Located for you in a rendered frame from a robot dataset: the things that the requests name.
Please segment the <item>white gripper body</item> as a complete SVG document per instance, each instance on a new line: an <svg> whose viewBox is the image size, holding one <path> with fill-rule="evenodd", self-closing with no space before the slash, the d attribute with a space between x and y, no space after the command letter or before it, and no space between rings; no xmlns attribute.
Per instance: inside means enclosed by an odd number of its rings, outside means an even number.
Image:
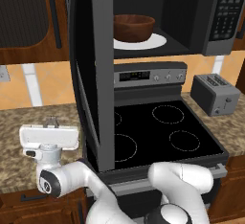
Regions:
<svg viewBox="0 0 245 224"><path fill-rule="evenodd" d="M63 150L78 148L76 126L23 124L19 129L19 138L20 144L25 148L39 148L40 145L57 145Z"/></svg>

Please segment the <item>black microwave door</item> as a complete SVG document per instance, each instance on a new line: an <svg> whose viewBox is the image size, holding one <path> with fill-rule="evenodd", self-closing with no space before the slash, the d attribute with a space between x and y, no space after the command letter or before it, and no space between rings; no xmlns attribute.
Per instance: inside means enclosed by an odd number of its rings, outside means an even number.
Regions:
<svg viewBox="0 0 245 224"><path fill-rule="evenodd" d="M113 0L69 0L68 30L83 149L108 171L115 167Z"/></svg>

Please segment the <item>brown cupboard door, dark panel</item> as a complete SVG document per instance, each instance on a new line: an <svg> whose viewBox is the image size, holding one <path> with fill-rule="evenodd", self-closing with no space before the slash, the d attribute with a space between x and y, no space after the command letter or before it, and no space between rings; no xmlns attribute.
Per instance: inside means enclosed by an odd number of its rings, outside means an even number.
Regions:
<svg viewBox="0 0 245 224"><path fill-rule="evenodd" d="M67 60L67 0L56 0L56 12L61 49L56 47L49 0L0 0L0 64Z"/></svg>

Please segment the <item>brown wooden bowl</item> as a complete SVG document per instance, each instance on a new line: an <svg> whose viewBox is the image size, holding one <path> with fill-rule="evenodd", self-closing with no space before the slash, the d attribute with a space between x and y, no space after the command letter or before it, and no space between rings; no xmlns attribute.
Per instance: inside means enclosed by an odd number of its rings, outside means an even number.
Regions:
<svg viewBox="0 0 245 224"><path fill-rule="evenodd" d="M114 16L114 38L128 43L147 41L152 33L155 19L138 14L117 14Z"/></svg>

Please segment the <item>white microwave turntable plate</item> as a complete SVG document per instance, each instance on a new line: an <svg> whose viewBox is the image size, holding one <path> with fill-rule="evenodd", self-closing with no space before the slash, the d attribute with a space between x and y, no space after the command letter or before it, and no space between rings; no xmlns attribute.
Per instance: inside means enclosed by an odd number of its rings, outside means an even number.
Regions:
<svg viewBox="0 0 245 224"><path fill-rule="evenodd" d="M167 39L159 34L152 34L151 37L143 42L129 43L114 40L114 48L116 50L150 50L164 46L167 43Z"/></svg>

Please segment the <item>black microwave oven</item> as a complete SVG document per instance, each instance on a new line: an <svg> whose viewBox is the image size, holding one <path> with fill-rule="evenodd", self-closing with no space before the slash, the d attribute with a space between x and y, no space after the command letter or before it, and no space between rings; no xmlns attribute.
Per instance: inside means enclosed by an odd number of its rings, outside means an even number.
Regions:
<svg viewBox="0 0 245 224"><path fill-rule="evenodd" d="M95 30L100 37L113 39L113 17L138 14L155 19L153 32L158 42L135 50L112 44L115 59L149 56L201 54L227 55L231 52L245 0L87 0L94 20L105 22Z"/></svg>

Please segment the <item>brown wooden drawer front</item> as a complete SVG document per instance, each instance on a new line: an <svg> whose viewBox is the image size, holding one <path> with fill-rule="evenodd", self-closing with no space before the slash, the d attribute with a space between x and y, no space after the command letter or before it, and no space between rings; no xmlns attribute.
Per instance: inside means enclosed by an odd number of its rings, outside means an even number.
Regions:
<svg viewBox="0 0 245 224"><path fill-rule="evenodd" d="M0 224L85 224L86 195L78 189L65 196L21 202L21 194L42 195L37 189L0 194Z"/></svg>

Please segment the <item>black and steel stove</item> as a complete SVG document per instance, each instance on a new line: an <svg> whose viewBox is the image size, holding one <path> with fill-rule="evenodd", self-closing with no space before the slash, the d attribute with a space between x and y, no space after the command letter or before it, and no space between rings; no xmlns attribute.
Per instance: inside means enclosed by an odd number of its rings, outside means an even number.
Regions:
<svg viewBox="0 0 245 224"><path fill-rule="evenodd" d="M229 153L181 98L187 64L184 62L127 63L114 67L115 167L98 171L109 186L147 178L155 162L224 167ZM209 206L222 178L201 195ZM158 190L118 196L122 210L142 224L162 200Z"/></svg>

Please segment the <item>grey toaster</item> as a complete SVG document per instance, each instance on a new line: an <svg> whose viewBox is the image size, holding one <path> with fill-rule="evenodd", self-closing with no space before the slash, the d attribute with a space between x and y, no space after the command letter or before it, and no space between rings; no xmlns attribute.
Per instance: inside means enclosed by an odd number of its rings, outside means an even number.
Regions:
<svg viewBox="0 0 245 224"><path fill-rule="evenodd" d="M218 74L195 75L190 96L210 117L235 111L241 92Z"/></svg>

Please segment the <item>brown wooden base cupboard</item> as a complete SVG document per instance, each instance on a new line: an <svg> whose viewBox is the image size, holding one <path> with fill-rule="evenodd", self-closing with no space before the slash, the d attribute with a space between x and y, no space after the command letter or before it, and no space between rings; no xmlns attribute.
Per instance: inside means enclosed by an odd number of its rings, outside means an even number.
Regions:
<svg viewBox="0 0 245 224"><path fill-rule="evenodd" d="M212 224L245 217L245 155L230 157L226 169L228 174L208 210Z"/></svg>

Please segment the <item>grey wall socket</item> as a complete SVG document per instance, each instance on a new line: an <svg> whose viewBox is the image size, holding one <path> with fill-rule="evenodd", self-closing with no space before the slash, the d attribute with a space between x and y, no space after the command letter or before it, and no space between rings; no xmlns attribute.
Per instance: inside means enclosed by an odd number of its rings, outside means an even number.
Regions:
<svg viewBox="0 0 245 224"><path fill-rule="evenodd" d="M0 65L0 82L10 81L10 75L6 65Z"/></svg>

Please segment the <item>brown wooden wall cupboard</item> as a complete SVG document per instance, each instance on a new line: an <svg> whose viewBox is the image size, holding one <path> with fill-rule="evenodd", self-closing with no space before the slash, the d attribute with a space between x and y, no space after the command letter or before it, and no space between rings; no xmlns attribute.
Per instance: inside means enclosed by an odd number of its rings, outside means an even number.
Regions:
<svg viewBox="0 0 245 224"><path fill-rule="evenodd" d="M239 20L237 33L234 39L233 50L234 51L245 50L245 9L243 10L241 18Z"/></svg>

